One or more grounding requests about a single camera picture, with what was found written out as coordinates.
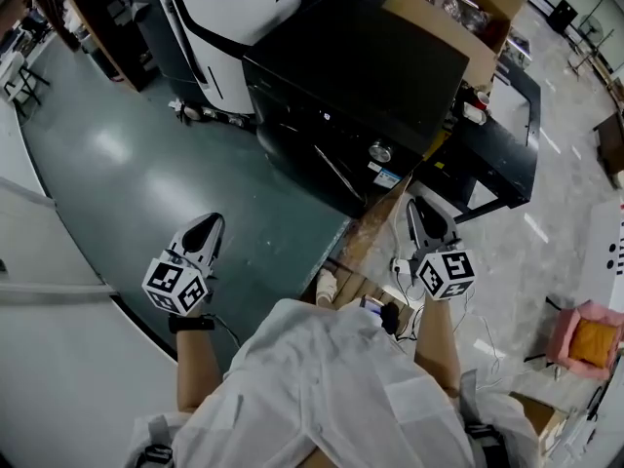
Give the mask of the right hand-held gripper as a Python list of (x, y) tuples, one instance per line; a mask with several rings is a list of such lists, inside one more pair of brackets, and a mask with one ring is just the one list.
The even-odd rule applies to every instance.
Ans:
[(474, 255), (463, 247), (453, 218), (421, 196), (406, 205), (415, 251), (409, 260), (412, 281), (434, 300), (462, 296), (474, 285)]

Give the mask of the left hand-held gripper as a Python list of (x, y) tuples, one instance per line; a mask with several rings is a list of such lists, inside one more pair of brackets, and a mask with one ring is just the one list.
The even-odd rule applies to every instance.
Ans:
[(178, 229), (151, 260), (142, 289), (156, 308), (183, 317), (212, 294), (224, 229), (222, 214), (201, 215)]

